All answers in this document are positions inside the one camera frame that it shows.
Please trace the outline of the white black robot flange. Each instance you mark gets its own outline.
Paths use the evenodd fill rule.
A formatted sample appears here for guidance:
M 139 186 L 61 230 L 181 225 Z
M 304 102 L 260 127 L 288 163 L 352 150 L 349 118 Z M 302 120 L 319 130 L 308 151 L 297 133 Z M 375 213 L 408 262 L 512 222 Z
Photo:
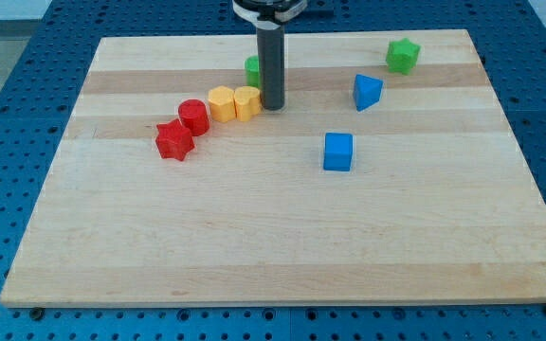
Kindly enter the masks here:
M 233 0 L 233 11 L 256 25 L 260 22 L 283 25 L 306 10 L 307 0 Z

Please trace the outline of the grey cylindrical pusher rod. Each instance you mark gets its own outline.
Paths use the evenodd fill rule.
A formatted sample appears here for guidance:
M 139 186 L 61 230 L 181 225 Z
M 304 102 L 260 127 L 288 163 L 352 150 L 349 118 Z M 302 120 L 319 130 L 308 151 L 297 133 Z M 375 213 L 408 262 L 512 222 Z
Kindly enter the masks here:
M 272 22 L 256 26 L 262 105 L 277 111 L 285 104 L 284 28 Z

